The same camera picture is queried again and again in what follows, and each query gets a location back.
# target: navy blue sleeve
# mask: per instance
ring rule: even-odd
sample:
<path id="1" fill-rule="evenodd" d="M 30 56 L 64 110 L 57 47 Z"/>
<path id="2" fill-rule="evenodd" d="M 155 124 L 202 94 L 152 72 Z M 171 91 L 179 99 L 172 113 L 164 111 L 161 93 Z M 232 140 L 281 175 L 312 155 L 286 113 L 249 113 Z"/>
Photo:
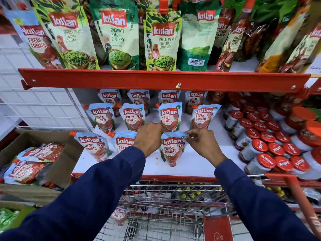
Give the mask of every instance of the navy blue sleeve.
<path id="1" fill-rule="evenodd" d="M 123 190 L 141 179 L 144 167 L 144 153 L 127 147 L 113 159 L 89 168 L 53 202 L 1 234 L 0 240 L 94 240 Z"/>
<path id="2" fill-rule="evenodd" d="M 221 162 L 215 177 L 254 241 L 319 240 L 283 200 L 255 185 L 232 160 Z"/>

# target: shopping cart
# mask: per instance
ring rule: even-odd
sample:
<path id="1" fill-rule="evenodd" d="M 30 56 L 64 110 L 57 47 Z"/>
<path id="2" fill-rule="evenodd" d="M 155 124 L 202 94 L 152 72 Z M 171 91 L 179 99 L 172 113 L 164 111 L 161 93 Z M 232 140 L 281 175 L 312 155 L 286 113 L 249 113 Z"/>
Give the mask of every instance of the shopping cart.
<path id="1" fill-rule="evenodd" d="M 249 177 L 262 187 L 288 187 L 298 203 L 298 206 L 292 205 L 292 208 L 302 211 L 303 222 L 321 238 L 321 223 L 294 175 L 266 174 Z M 167 184 L 154 181 L 131 185 L 124 191 L 119 206 L 128 210 L 124 224 L 119 226 L 116 219 L 109 218 L 95 241 L 251 240 L 249 232 L 219 184 Z"/>

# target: person's left hand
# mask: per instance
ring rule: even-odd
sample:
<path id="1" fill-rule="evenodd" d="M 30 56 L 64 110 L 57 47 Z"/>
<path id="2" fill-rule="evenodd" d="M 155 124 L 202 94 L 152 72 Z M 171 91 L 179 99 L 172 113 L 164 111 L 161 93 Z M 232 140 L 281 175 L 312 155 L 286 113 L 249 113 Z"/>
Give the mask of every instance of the person's left hand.
<path id="1" fill-rule="evenodd" d="M 137 135 L 133 146 L 142 150 L 147 158 L 151 153 L 157 150 L 161 144 L 161 136 L 164 132 L 160 123 L 150 122 L 145 124 L 137 130 Z"/>

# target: hand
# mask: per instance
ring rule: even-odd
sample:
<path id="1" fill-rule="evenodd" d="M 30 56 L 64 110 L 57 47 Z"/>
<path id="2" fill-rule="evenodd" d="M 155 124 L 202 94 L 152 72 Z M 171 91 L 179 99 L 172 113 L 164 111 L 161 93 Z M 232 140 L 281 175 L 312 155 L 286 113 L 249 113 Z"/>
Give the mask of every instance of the hand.
<path id="1" fill-rule="evenodd" d="M 147 158 L 151 153 L 161 146 L 161 136 L 163 132 L 164 129 L 160 123 L 150 122 L 145 124 L 139 127 L 137 130 L 137 135 L 133 146 L 142 150 Z"/>
<path id="2" fill-rule="evenodd" d="M 191 129 L 186 131 L 189 137 L 184 139 L 202 157 L 206 158 L 213 166 L 217 167 L 227 157 L 222 153 L 212 130 Z"/>

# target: ketchup pouch in shopping cart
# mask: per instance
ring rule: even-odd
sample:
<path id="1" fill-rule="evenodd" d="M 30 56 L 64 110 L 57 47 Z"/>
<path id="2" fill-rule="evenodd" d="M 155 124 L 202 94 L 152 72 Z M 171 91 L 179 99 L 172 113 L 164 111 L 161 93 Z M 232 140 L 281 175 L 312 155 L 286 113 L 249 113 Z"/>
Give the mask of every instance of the ketchup pouch in shopping cart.
<path id="1" fill-rule="evenodd" d="M 175 132 L 179 130 L 182 118 L 182 102 L 156 104 L 159 111 L 160 124 L 166 132 Z"/>
<path id="2" fill-rule="evenodd" d="M 110 103 L 112 105 L 115 117 L 119 117 L 118 103 L 121 104 L 120 92 L 117 89 L 101 89 L 98 93 L 99 99 L 104 103 Z"/>
<path id="3" fill-rule="evenodd" d="M 164 162 L 168 162 L 170 166 L 176 166 L 176 161 L 184 152 L 187 142 L 184 137 L 188 134 L 183 132 L 165 132 L 162 134 L 162 144 L 159 148 L 160 155 Z"/>
<path id="4" fill-rule="evenodd" d="M 122 207 L 116 207 L 111 217 L 116 219 L 118 226 L 123 226 L 128 215 L 128 210 Z"/>
<path id="5" fill-rule="evenodd" d="M 160 91 L 158 93 L 158 103 L 162 105 L 163 103 L 173 103 L 179 98 L 180 91 Z"/>
<path id="6" fill-rule="evenodd" d="M 70 131 L 74 137 L 98 162 L 106 160 L 112 152 L 109 150 L 108 142 L 105 137 L 95 133 L 83 133 Z"/>
<path id="7" fill-rule="evenodd" d="M 193 105 L 203 105 L 207 91 L 186 91 L 185 93 L 185 113 L 191 115 L 193 112 Z"/>
<path id="8" fill-rule="evenodd" d="M 117 133 L 109 132 L 111 142 L 118 152 L 125 150 L 128 146 L 132 146 L 135 142 L 137 132 L 134 131 L 118 131 Z"/>
<path id="9" fill-rule="evenodd" d="M 42 146 L 30 147 L 18 154 L 20 161 L 55 162 L 64 149 L 64 144 L 50 143 Z"/>
<path id="10" fill-rule="evenodd" d="M 119 112 L 130 131 L 137 131 L 139 127 L 145 124 L 145 110 L 142 104 L 124 103 Z"/>
<path id="11" fill-rule="evenodd" d="M 31 184 L 47 164 L 49 163 L 15 159 L 4 174 L 4 182 L 9 184 Z"/>
<path id="12" fill-rule="evenodd" d="M 149 90 L 130 90 L 127 93 L 127 96 L 135 105 L 144 105 L 145 115 L 148 115 L 150 113 Z"/>
<path id="13" fill-rule="evenodd" d="M 193 105 L 190 129 L 206 128 L 210 124 L 221 105 Z"/>
<path id="14" fill-rule="evenodd" d="M 84 109 L 87 110 L 87 114 L 105 134 L 108 134 L 111 130 L 115 130 L 115 116 L 110 103 L 85 105 Z"/>

